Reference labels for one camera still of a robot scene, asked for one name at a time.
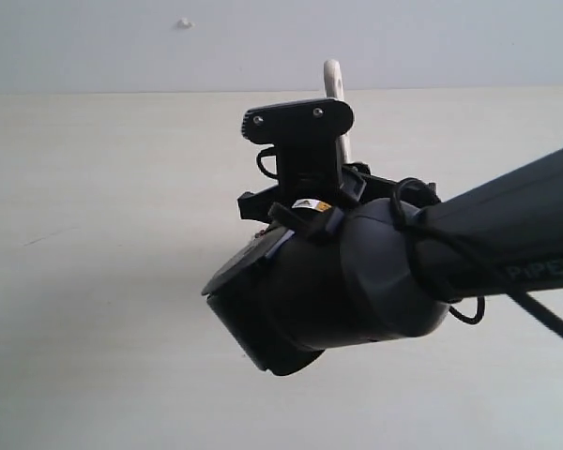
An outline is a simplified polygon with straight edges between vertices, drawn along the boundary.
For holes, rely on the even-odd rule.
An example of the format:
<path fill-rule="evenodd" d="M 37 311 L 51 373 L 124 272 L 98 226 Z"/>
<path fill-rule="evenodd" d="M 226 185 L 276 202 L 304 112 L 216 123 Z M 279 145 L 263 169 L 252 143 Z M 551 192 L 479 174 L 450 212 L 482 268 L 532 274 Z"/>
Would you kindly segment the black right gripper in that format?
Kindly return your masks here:
<path fill-rule="evenodd" d="M 298 200 L 312 199 L 350 210 L 375 199 L 389 199 L 398 184 L 398 181 L 371 174 L 365 163 L 349 163 L 342 166 L 341 187 L 337 190 L 316 187 L 302 192 L 283 192 L 277 184 L 259 192 L 244 192 L 237 198 L 237 206 L 242 219 L 270 223 L 268 213 L 273 203 L 290 208 Z"/>

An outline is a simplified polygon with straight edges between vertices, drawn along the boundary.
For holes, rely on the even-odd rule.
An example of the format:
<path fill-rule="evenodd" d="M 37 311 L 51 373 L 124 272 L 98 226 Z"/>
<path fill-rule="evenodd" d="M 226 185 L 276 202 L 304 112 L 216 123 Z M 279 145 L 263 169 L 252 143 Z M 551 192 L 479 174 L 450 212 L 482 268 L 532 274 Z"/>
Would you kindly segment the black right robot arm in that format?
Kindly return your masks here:
<path fill-rule="evenodd" d="M 353 210 L 272 208 L 203 288 L 261 370 L 433 332 L 457 303 L 504 294 L 563 339 L 535 292 L 563 289 L 563 149 L 441 202 L 416 178 Z"/>

